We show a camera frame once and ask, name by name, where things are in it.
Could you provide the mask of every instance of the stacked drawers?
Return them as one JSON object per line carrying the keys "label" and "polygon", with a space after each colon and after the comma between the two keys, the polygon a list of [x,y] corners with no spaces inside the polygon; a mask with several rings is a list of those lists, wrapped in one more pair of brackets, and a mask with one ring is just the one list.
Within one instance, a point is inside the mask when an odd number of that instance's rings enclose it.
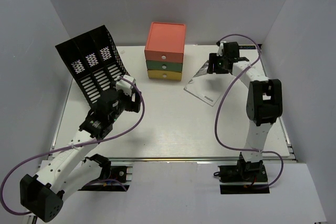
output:
{"label": "stacked drawers", "polygon": [[184,24],[152,23],[145,47],[149,78],[181,80],[185,33]]}

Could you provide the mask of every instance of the white wall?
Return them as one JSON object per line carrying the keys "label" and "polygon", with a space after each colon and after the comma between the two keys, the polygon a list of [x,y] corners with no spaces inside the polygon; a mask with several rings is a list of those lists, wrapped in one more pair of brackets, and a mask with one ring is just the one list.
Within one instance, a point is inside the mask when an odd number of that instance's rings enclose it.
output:
{"label": "white wall", "polygon": [[[50,148],[70,75],[54,46],[68,34],[50,0],[0,0],[0,180],[16,164]],[[19,180],[38,161],[19,169],[5,200],[22,211]],[[21,223],[0,206],[1,223]]]}
{"label": "white wall", "polygon": [[262,43],[285,0],[51,0],[70,37],[105,24],[119,45],[144,45],[152,21],[187,24],[187,44],[229,33]]}
{"label": "white wall", "polygon": [[336,0],[286,0],[264,62],[283,88],[284,119],[307,162],[328,223],[336,223]]}

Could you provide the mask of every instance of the black mesh organizer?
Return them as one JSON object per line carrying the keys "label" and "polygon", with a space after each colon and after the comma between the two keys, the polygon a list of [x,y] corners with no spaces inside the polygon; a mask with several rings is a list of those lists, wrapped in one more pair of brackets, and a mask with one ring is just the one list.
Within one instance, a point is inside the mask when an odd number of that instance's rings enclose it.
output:
{"label": "black mesh organizer", "polygon": [[129,75],[105,26],[65,41],[56,49],[91,107],[118,76]]}

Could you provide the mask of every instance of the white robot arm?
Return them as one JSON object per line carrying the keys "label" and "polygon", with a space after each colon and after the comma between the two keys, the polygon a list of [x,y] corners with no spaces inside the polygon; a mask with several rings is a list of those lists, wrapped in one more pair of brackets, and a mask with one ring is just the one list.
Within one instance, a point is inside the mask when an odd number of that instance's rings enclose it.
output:
{"label": "white robot arm", "polygon": [[[123,78],[135,84],[135,79],[130,76]],[[60,152],[33,177],[26,174],[21,179],[21,204],[44,222],[49,222],[59,213],[64,201],[86,183],[108,179],[111,175],[109,159],[99,154],[86,155],[98,146],[97,140],[104,139],[111,132],[113,123],[124,110],[138,113],[140,95],[132,85],[118,80],[111,84],[110,89],[101,92],[96,107],[89,111],[69,142],[72,148]],[[84,164],[75,169],[81,161]]]}
{"label": "white robot arm", "polygon": [[218,52],[209,55],[207,73],[230,73],[239,77],[248,88],[246,113],[250,121],[244,149],[259,150],[241,152],[235,170],[240,178],[256,177],[264,169],[261,151],[267,134],[276,119],[282,115],[281,82],[267,78],[247,58],[240,57],[237,42],[220,41],[217,45]]}

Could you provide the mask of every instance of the white table surface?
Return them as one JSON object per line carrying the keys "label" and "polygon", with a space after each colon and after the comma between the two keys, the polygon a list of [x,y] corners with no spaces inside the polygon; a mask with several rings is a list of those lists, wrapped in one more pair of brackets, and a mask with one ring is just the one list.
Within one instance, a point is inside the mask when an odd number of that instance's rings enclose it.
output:
{"label": "white table surface", "polygon": [[[269,180],[279,164],[265,165]],[[306,164],[285,164],[270,194],[221,195],[216,164],[136,162],[127,192],[78,191],[50,224],[313,224],[325,221]]]}
{"label": "white table surface", "polygon": [[[132,132],[116,140],[100,144],[90,154],[106,157],[154,158],[154,157],[237,157],[238,152],[221,147],[215,140],[214,121],[219,102],[213,107],[192,96],[183,88],[208,59],[217,46],[185,46],[183,76],[181,82],[149,79],[146,71],[144,47],[118,47],[122,61],[137,80],[145,100],[145,116]],[[256,50],[241,50],[240,55],[250,61],[257,58]],[[263,70],[261,63],[256,68]],[[223,90],[233,77],[218,75]],[[223,104],[218,133],[225,144],[244,147],[248,132],[246,115],[247,88],[238,81]],[[68,101],[56,139],[56,148],[69,143],[79,125],[84,121],[89,105],[76,82],[72,82]],[[109,136],[130,128],[140,114],[123,112],[113,125]],[[281,156],[289,156],[285,135],[279,120],[268,134],[265,150],[273,150]]]}

